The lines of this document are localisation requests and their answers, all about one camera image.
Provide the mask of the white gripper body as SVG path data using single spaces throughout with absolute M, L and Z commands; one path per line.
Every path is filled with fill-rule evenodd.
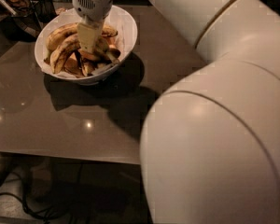
M 86 24 L 102 22 L 109 14 L 113 0 L 72 0 L 77 14 Z

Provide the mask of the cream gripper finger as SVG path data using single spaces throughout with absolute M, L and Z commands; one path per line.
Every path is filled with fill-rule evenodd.
M 77 25 L 77 35 L 82 50 L 93 53 L 105 21 L 82 21 Z

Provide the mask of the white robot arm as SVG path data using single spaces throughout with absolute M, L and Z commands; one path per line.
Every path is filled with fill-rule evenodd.
M 260 0 L 148 0 L 204 59 L 151 107 L 154 224 L 280 224 L 280 16 Z

